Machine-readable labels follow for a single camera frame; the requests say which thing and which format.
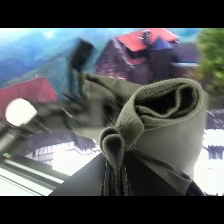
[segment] rolled fabric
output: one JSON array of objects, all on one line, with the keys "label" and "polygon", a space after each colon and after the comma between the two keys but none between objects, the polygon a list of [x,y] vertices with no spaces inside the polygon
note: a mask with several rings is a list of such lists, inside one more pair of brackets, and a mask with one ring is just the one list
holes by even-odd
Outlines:
[{"label": "rolled fabric", "polygon": [[120,164],[116,159],[123,159],[118,155],[133,150],[193,178],[205,123],[206,94],[201,86],[189,79],[165,80],[138,88],[114,128],[103,131],[100,145],[112,166]]}]

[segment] tree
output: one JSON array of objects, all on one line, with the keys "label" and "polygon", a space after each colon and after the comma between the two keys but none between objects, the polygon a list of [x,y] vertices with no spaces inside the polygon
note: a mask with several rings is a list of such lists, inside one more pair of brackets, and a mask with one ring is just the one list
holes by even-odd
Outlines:
[{"label": "tree", "polygon": [[224,28],[204,28],[198,46],[201,65],[197,76],[212,96],[224,96]]}]

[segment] bag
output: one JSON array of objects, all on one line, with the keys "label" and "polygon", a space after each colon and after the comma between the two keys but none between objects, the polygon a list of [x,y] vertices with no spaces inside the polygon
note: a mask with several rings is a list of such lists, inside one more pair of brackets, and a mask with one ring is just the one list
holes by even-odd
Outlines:
[{"label": "bag", "polygon": [[100,135],[102,154],[52,195],[68,185],[69,195],[204,195],[192,180],[206,122],[206,94],[198,83],[140,86],[95,76],[82,89],[87,98],[108,99],[114,123]]}]

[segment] folded fabric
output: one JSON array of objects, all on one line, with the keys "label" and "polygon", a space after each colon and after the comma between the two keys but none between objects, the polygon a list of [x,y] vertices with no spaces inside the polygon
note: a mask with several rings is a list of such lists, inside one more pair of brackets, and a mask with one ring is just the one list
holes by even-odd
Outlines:
[{"label": "folded fabric", "polygon": [[101,134],[101,150],[112,167],[137,151],[162,160],[193,178],[206,123],[206,95],[188,79],[139,88],[123,106],[114,127]]}]

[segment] white disc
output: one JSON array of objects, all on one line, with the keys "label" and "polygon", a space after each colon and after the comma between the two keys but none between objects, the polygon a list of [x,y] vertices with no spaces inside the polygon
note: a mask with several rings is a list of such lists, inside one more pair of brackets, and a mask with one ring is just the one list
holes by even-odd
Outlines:
[{"label": "white disc", "polygon": [[5,111],[6,120],[17,127],[27,124],[36,114],[36,109],[22,98],[11,101]]}]

